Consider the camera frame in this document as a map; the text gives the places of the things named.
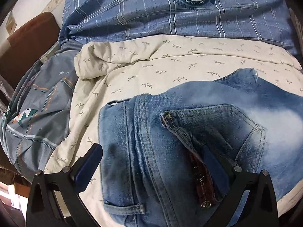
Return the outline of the blue denim jeans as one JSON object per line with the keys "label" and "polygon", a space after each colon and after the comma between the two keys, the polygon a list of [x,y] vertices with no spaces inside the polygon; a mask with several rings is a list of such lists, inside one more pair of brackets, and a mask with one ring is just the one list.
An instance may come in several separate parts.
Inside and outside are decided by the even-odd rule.
{"label": "blue denim jeans", "polygon": [[239,69],[111,102],[99,113],[105,211],[124,226],[202,226],[228,169],[267,170],[277,200],[302,187],[302,97]]}

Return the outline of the grey patterned bed sheet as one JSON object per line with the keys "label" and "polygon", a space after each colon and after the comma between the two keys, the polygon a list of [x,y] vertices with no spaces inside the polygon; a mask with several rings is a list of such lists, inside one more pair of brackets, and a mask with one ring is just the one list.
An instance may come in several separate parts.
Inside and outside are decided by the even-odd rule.
{"label": "grey patterned bed sheet", "polygon": [[38,59],[18,83],[1,117],[1,146],[27,181],[44,170],[69,134],[70,108],[78,77],[74,57],[82,44],[67,40],[45,62]]}

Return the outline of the brown wooden headboard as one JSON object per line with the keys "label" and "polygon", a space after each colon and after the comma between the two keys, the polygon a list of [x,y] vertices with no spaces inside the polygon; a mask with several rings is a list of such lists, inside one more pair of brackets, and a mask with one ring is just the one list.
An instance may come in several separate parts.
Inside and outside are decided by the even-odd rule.
{"label": "brown wooden headboard", "polygon": [[1,44],[1,76],[12,88],[58,40],[59,32],[53,14],[44,12],[21,26]]}

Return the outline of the blue plaid pillow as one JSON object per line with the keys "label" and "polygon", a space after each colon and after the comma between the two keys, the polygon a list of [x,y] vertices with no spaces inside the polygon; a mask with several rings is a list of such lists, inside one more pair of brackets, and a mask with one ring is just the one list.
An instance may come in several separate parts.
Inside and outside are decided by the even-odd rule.
{"label": "blue plaid pillow", "polygon": [[257,40],[300,55],[285,0],[66,0],[59,42],[156,34]]}

